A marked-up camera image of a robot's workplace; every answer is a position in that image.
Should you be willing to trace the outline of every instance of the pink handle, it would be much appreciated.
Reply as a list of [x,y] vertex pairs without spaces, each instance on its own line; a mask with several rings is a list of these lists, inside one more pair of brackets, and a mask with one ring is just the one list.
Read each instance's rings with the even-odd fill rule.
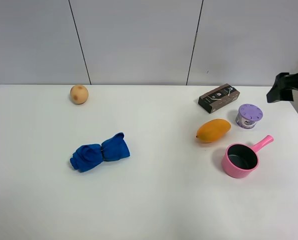
[[271,143],[274,141],[274,138],[270,135],[266,136],[264,139],[262,139],[260,142],[257,144],[253,145],[250,147],[254,152],[258,152],[260,149],[262,149],[264,146],[267,144]]

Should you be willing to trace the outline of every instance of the white table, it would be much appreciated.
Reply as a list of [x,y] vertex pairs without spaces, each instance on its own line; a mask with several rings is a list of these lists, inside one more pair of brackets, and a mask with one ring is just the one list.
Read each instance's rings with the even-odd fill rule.
[[[269,87],[239,86],[237,101],[208,114],[197,104],[213,86],[0,85],[0,240],[298,240],[298,114],[267,103]],[[264,118],[237,126],[241,104]],[[197,129],[232,123],[215,143]],[[131,157],[79,173],[81,145],[124,132]],[[275,141],[247,178],[220,166],[232,143]]]

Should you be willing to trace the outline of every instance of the brown box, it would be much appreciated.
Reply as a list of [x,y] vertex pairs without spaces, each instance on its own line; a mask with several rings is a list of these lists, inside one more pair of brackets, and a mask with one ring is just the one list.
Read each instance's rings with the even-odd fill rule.
[[237,89],[225,84],[200,96],[198,104],[211,114],[236,100],[239,94]]

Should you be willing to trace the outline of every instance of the pink saucepan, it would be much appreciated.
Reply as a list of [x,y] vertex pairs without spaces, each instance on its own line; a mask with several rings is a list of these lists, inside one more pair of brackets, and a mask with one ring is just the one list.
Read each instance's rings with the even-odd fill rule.
[[230,145],[225,151],[221,165],[223,170],[231,177],[241,179],[248,176],[258,167],[259,159],[257,152],[274,138],[270,135],[253,146],[240,143]]

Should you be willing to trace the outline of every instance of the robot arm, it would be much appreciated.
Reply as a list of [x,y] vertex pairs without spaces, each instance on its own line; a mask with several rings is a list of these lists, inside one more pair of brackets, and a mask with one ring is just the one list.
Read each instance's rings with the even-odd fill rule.
[[267,93],[267,102],[275,103],[278,101],[293,101],[293,90],[298,91],[298,73],[279,73],[275,77],[272,88]]

